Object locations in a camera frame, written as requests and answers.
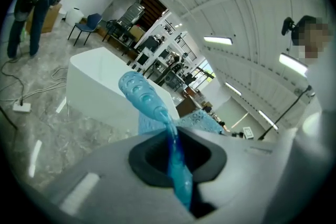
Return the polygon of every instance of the power strip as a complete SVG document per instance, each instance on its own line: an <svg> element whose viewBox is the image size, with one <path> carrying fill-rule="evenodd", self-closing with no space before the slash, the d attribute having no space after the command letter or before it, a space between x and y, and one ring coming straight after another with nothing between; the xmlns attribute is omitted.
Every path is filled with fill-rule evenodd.
<svg viewBox="0 0 336 224"><path fill-rule="evenodd" d="M29 113L31 111L32 105L30 103L23 103L23 105L20 105L19 102L15 102L13 105L13 110L15 112L21 112L21 113Z"/></svg>

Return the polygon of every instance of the metal chair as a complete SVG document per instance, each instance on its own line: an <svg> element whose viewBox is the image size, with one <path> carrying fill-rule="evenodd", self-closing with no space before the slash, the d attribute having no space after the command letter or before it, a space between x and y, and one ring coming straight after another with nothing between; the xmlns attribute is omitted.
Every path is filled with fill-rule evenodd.
<svg viewBox="0 0 336 224"><path fill-rule="evenodd" d="M76 45L76 42L77 42L77 40L78 40L78 38L79 38L79 36L80 36L80 34L82 32L89 32L89 35L88 35L88 37L86 38L86 40L84 42L84 46L85 46L85 43L88 40L90 34L95 31L96 27L98 26L98 24L100 23L100 21L102 20L102 18L103 17L100 14L95 13L95 14L91 14L91 15L88 16L88 21L87 21L86 24L76 23L75 26L73 27L73 29L72 29L69 37L68 37L68 40L69 40L69 38L70 38L70 36L71 36L74 28L77 27L80 30L80 33L79 33L79 35L78 35L78 37L77 37L77 39L75 41L74 46Z"/></svg>

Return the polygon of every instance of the ceiling light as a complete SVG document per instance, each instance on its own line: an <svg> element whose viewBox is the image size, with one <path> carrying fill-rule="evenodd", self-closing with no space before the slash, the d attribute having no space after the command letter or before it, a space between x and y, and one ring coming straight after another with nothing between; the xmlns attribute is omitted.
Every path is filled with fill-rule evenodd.
<svg viewBox="0 0 336 224"><path fill-rule="evenodd" d="M238 91L235 87L233 87L233 86L231 86L229 83L225 83L231 90L233 90L235 93L237 93L239 96L242 96L241 94L241 92L240 91Z"/></svg>
<svg viewBox="0 0 336 224"><path fill-rule="evenodd" d="M306 71L307 71L308 68L307 68L306 65L300 63L297 59L295 59L293 57L290 57L287 54L280 54L279 61L283 65L293 69L294 71L296 71L300 75L306 77Z"/></svg>
<svg viewBox="0 0 336 224"><path fill-rule="evenodd" d="M266 114L265 114L263 111L259 110L259 114L260 114L261 116L263 116L263 118L264 118L270 125L272 125L273 128L274 128L275 130L278 130L278 129L279 129L278 126L276 126L276 125L274 124L274 122L273 122L268 116L266 116Z"/></svg>
<svg viewBox="0 0 336 224"><path fill-rule="evenodd" d="M204 37L205 41L232 45L232 39L226 37Z"/></svg>

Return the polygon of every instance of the marble floor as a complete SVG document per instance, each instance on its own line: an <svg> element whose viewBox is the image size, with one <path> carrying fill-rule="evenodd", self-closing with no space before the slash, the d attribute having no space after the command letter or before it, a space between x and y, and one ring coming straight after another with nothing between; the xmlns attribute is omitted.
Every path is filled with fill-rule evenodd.
<svg viewBox="0 0 336 224"><path fill-rule="evenodd" d="M24 92L27 93L65 81L65 79L55 79L65 78L67 69L60 69L54 75L55 79L51 75L59 68L67 67L71 56L90 49L104 46L128 62L128 56L122 56L121 51L107 42L102 43L102 38L96 33L91 34L85 46L83 43L86 33L83 33L74 47L79 30L75 29L71 38L67 40L71 29L71 26L61 22L53 32L42 34L39 52L33 59L28 54L29 36L27 35L20 45L23 55L16 63L6 64L4 71L19 77L25 86ZM1 66L8 60L6 48L6 43L1 44ZM0 74L0 105L18 126L18 131L15 131L0 114L0 141L4 145L17 177L37 190L42 190L63 170L94 149L136 135L129 133L127 127L123 130L116 129L86 117L68 105L57 113L56 110L65 98L65 84L62 82L52 87L54 89L50 91L39 92L25 99L25 102L31 103L32 111L23 114L14 112L12 109L13 100L20 97L20 84L14 78ZM182 101L182 97L168 86L163 88L171 93L175 105ZM28 174L28 168L38 140L42 145L34 176L31 177Z"/></svg>

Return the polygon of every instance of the black chair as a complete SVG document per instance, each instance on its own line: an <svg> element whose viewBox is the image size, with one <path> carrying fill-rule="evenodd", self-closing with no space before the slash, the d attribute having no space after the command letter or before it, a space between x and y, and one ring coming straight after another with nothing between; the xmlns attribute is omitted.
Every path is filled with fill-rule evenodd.
<svg viewBox="0 0 336 224"><path fill-rule="evenodd" d="M77 40L78 40L78 38L79 38L79 36L82 32L89 32L89 35L84 42L84 46L85 46L85 43L88 40L90 34L95 31L96 27L98 26L98 24L100 23L102 18L103 17L100 14L95 13L95 14L91 14L91 15L88 16L88 21L87 21L86 24L79 24L79 23L75 24L75 26L73 27L73 29L72 29L69 37L68 37L68 40L69 40L74 28L77 27L80 30L80 33L79 33L74 45L76 45L76 42L77 42Z"/></svg>

